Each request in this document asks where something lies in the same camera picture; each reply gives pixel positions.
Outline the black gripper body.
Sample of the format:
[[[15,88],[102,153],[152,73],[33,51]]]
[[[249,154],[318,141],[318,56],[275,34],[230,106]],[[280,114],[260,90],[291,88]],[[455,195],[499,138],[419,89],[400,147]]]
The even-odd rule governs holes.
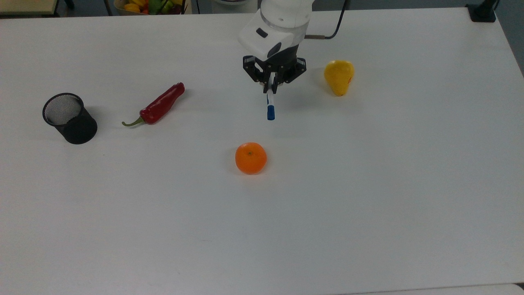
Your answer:
[[[290,83],[307,71],[304,58],[298,58],[298,46],[287,48],[262,61],[255,56],[243,56],[242,69],[257,83],[268,84],[270,75],[275,73],[277,84]]]

